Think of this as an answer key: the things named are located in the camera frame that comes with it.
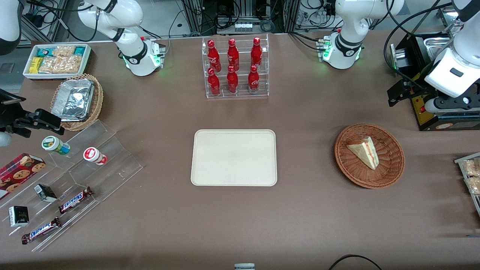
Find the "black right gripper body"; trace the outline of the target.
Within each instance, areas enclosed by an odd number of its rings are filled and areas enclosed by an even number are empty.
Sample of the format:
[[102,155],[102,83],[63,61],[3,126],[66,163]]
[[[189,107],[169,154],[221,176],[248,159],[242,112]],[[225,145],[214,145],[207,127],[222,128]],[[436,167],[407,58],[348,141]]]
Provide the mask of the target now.
[[25,100],[24,97],[0,90],[0,131],[7,133],[6,126],[15,126],[17,119],[25,118],[29,114],[20,104]]

